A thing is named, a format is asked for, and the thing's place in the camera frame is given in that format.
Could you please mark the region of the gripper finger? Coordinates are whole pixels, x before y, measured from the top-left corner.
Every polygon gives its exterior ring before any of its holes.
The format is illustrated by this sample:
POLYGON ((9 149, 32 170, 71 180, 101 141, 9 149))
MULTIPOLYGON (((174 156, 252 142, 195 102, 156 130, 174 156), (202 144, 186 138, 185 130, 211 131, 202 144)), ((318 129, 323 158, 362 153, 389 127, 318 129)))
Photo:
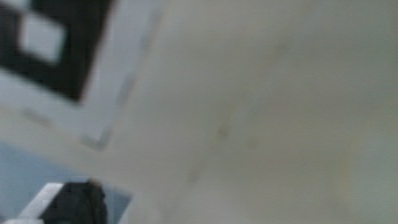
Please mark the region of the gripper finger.
POLYGON ((108 210, 101 184, 48 183, 10 224, 108 224, 108 210))

